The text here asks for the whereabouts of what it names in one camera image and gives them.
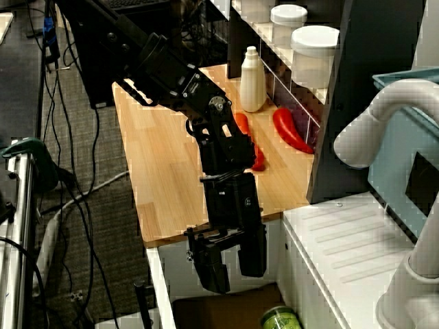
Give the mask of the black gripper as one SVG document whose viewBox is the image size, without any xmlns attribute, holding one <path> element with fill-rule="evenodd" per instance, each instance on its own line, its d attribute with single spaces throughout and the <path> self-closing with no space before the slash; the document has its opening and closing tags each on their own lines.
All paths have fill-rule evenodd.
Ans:
<svg viewBox="0 0 439 329">
<path fill-rule="evenodd" d="M 252 173 L 238 173 L 224 180 L 204 180 L 203 185 L 209 226 L 189 228 L 185 236 L 202 287 L 226 294 L 230 291 L 227 266 L 222 262 L 221 249 L 213 241 L 239 244 L 243 276 L 263 277 L 267 268 L 266 231 L 256 182 Z"/>
</svg>

